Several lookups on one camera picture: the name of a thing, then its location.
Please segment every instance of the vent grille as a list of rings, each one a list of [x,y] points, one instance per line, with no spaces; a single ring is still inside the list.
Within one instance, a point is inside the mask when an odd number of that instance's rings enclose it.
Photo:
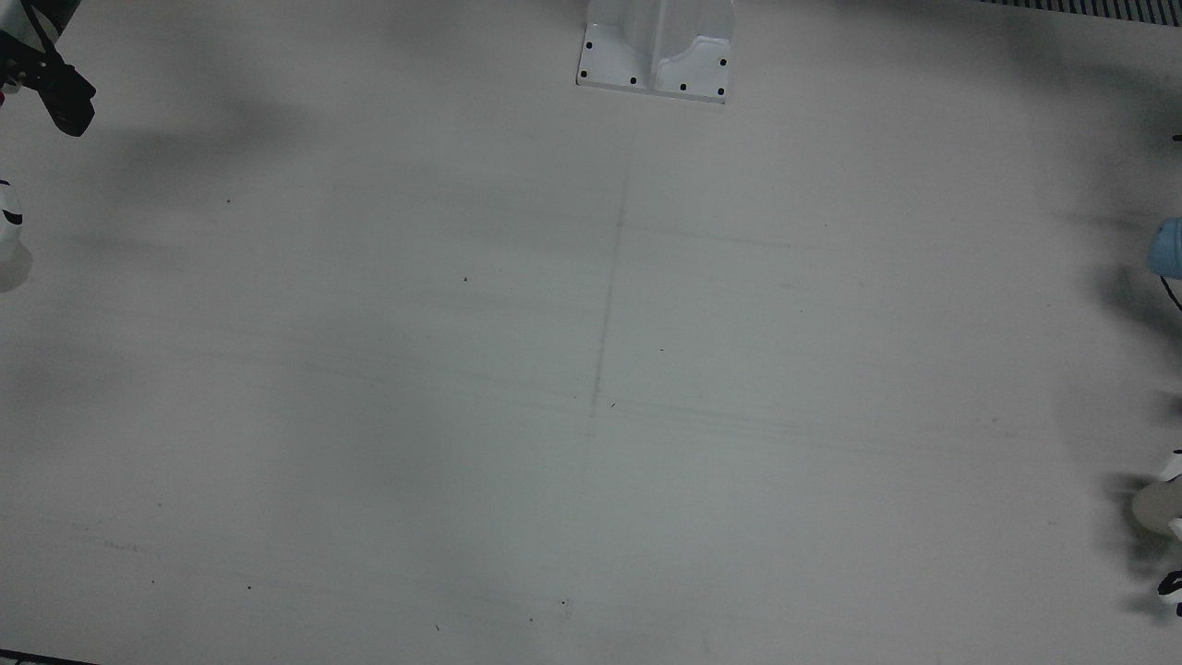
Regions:
[[[979,0],[992,5],[1028,7],[1065,14],[1084,14],[1152,25],[1178,27],[1182,19],[1180,0]]]

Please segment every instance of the white floor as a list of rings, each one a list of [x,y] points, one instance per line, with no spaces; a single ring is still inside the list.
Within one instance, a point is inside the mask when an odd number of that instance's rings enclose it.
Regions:
[[[738,1],[84,2],[0,111],[0,648],[102,664],[1176,658],[1182,32]]]

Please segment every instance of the blue object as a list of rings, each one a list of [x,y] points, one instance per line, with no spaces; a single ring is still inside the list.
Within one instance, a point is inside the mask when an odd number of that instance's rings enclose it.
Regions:
[[[1182,219],[1170,217],[1149,245],[1149,269],[1170,279],[1182,279]]]

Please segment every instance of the black cable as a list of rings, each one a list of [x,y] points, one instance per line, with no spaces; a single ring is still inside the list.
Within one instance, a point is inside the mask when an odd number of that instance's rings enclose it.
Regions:
[[[1174,304],[1177,305],[1178,309],[1182,309],[1182,302],[1178,301],[1177,295],[1174,294],[1174,289],[1170,288],[1170,282],[1167,281],[1164,276],[1162,276],[1162,286],[1165,286],[1165,292],[1170,294],[1170,299],[1174,300]]]

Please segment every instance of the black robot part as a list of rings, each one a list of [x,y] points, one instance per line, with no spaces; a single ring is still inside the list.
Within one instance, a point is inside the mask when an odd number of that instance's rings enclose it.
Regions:
[[[95,117],[95,86],[78,70],[67,65],[50,39],[37,14],[44,15],[60,34],[82,0],[20,0],[25,15],[37,33],[40,50],[0,31],[0,63],[7,63],[6,78],[35,90],[53,124],[70,136],[82,136]]]

